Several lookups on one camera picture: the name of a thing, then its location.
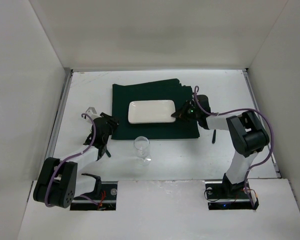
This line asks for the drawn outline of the dark green cloth napkin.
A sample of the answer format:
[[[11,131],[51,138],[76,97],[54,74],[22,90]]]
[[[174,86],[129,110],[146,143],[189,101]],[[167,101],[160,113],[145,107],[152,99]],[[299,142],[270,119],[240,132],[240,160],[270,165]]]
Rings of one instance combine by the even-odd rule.
[[[112,85],[112,116],[119,126],[112,134],[113,140],[134,140],[144,136],[149,140],[197,139],[200,137],[195,120],[176,120],[173,123],[130,124],[129,104],[133,101],[172,100],[177,109],[192,99],[192,87],[182,85],[177,78],[139,83]]]

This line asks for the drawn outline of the white rectangular plate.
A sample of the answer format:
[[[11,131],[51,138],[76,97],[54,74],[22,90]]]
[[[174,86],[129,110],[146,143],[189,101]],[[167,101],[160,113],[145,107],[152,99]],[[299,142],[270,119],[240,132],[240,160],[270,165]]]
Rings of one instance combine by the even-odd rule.
[[[174,123],[172,114],[176,112],[172,100],[139,100],[128,106],[128,122],[130,124]]]

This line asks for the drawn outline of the gold knife with dark handle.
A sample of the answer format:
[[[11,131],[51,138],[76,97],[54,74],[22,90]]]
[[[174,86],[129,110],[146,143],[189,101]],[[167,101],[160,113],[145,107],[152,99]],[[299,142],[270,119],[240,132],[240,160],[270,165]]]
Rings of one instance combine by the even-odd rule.
[[[212,144],[215,144],[215,142],[216,142],[216,133],[217,133],[217,130],[214,129],[213,130],[213,135],[212,135],[212,141],[211,141]]]

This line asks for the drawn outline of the clear wine glass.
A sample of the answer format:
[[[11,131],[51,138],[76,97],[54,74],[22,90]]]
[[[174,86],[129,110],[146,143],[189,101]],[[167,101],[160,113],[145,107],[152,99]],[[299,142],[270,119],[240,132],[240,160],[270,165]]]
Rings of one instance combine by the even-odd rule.
[[[138,136],[133,147],[137,162],[142,166],[148,166],[151,163],[150,141],[145,136]]]

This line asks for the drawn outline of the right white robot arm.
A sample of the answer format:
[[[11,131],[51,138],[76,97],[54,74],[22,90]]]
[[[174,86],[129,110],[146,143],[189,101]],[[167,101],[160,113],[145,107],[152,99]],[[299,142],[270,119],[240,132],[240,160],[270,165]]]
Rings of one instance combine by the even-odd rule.
[[[257,155],[272,140],[258,118],[261,115],[252,108],[214,113],[211,112],[208,97],[197,94],[171,115],[180,120],[196,120],[199,126],[206,130],[229,132],[235,152],[222,182],[211,188],[216,198],[230,199],[238,196],[239,192],[247,190],[251,169],[262,165],[270,158],[269,153],[265,160],[253,164]]]

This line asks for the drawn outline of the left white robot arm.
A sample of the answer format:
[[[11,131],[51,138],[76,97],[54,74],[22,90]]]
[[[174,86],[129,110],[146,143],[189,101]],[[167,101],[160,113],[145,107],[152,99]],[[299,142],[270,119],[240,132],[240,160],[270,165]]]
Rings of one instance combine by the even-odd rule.
[[[33,200],[48,208],[66,209],[77,197],[100,207],[107,196],[102,189],[101,177],[82,170],[99,161],[104,155],[111,155],[107,144],[109,137],[118,128],[119,120],[103,112],[97,117],[87,113],[83,113],[81,117],[89,119],[92,124],[83,146],[63,158],[46,158],[37,179]]]

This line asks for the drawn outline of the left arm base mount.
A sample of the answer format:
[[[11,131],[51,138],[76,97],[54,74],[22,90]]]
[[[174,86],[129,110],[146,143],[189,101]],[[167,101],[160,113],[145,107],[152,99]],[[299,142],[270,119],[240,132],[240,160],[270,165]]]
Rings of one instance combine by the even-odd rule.
[[[84,195],[92,201],[84,197],[76,197],[70,205],[70,211],[115,211],[118,182],[102,182],[99,195],[93,192],[84,193]]]

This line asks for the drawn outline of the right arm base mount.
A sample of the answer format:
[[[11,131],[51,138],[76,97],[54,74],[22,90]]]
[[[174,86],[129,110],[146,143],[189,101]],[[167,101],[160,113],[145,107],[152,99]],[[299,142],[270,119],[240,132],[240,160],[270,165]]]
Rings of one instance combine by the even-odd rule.
[[[254,189],[243,183],[228,185],[222,181],[206,181],[204,197],[209,210],[257,210],[259,198]]]

